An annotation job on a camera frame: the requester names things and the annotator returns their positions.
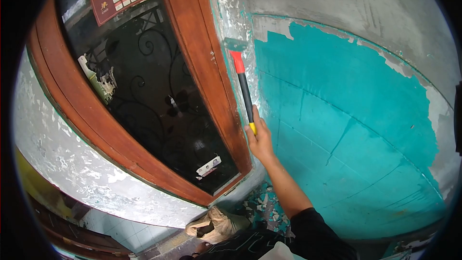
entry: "door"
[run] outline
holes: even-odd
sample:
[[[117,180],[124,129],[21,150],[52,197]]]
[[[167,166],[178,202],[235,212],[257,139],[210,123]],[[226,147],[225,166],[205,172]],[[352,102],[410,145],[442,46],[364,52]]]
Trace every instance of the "door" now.
[[[48,0],[32,30],[50,97],[127,171],[210,204],[251,162],[208,0],[142,0],[105,22],[90,1]]]

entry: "person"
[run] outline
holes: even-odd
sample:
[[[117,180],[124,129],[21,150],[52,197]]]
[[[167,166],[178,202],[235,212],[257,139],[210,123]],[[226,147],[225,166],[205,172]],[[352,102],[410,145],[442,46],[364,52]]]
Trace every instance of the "person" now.
[[[183,256],[180,260],[260,259],[266,253],[272,253],[272,249],[279,246],[286,246],[287,251],[288,247],[292,253],[291,256],[295,259],[300,259],[300,257],[308,260],[357,259],[354,248],[341,240],[327,226],[309,198],[279,162],[273,152],[271,132],[265,120],[260,118],[255,105],[253,113],[257,135],[253,134],[248,125],[244,127],[250,151],[267,170],[280,205],[291,221],[291,230],[295,237],[283,237],[264,228],[240,230],[228,240],[215,245],[202,242],[192,255]],[[265,256],[263,259],[286,258]]]

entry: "small label sticker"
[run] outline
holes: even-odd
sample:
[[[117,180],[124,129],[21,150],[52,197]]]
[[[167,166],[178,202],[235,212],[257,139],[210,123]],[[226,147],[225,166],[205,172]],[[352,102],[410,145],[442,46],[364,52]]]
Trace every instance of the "small label sticker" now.
[[[199,176],[205,177],[211,172],[213,172],[214,170],[216,170],[217,168],[215,167],[220,163],[221,163],[220,156],[216,156],[215,158],[211,159],[211,161],[209,161],[207,164],[197,169],[196,172],[199,174]]]

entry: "white tiled floor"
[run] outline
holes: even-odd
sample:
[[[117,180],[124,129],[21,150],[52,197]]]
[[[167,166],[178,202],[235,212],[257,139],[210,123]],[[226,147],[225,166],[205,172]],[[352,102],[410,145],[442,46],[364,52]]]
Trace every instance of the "white tiled floor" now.
[[[146,225],[91,209],[80,221],[87,229],[109,235],[134,253],[175,233],[177,228]]]

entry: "hand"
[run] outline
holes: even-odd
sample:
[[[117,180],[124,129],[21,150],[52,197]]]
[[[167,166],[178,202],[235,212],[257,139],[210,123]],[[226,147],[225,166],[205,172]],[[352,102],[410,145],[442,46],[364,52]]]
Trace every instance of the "hand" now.
[[[196,247],[196,250],[194,252],[199,252],[199,253],[204,253],[207,252],[212,247],[212,245],[209,242],[202,242]]]
[[[273,152],[273,144],[271,143],[271,132],[266,126],[265,120],[260,118],[256,105],[253,105],[252,111],[257,135],[254,135],[248,125],[244,127],[244,130],[247,133],[250,151],[265,165],[276,157]]]

